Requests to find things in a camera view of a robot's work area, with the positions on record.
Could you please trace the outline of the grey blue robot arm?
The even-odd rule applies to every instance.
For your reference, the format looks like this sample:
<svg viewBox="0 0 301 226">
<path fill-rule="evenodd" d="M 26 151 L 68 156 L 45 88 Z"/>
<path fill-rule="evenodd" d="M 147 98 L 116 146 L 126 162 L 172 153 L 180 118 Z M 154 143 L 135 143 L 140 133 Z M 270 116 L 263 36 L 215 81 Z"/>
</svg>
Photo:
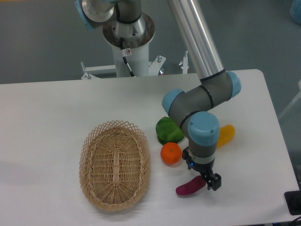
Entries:
<svg viewBox="0 0 301 226">
<path fill-rule="evenodd" d="M 241 91 L 241 82 L 234 72 L 225 70 L 199 2 L 170 0 L 168 4 L 200 85 L 188 92 L 169 91 L 162 106 L 189 141 L 182 154 L 188 168 L 199 172 L 209 189 L 217 190 L 222 178 L 213 172 L 213 165 L 220 131 L 217 118 L 209 111 L 235 97 Z M 77 0 L 75 7 L 87 29 L 103 29 L 118 77 L 158 74 L 149 63 L 155 25 L 142 12 L 139 0 Z"/>
</svg>

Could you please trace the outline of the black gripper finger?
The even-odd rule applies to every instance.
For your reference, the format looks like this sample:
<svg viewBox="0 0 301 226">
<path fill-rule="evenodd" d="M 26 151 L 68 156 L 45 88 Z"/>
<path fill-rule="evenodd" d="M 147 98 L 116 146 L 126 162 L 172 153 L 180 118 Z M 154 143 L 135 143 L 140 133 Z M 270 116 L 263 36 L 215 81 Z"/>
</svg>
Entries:
<svg viewBox="0 0 301 226">
<path fill-rule="evenodd" d="M 210 175 L 210 187 L 216 191 L 222 186 L 222 177 L 217 173 L 211 173 Z"/>
<path fill-rule="evenodd" d="M 212 189 L 212 178 L 210 175 L 201 174 L 202 179 L 205 181 L 207 189 Z"/>
</svg>

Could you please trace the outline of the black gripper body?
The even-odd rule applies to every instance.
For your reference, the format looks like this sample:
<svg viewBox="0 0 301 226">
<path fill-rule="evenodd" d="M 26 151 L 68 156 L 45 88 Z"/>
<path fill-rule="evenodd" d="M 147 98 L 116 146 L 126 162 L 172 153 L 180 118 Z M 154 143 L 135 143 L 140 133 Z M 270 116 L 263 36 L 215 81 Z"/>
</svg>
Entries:
<svg viewBox="0 0 301 226">
<path fill-rule="evenodd" d="M 182 158 L 188 165 L 188 170 L 193 169 L 201 174 L 204 180 L 210 180 L 213 175 L 213 165 L 215 160 L 215 154 L 208 157 L 199 157 L 194 155 L 187 147 L 182 152 Z"/>
</svg>

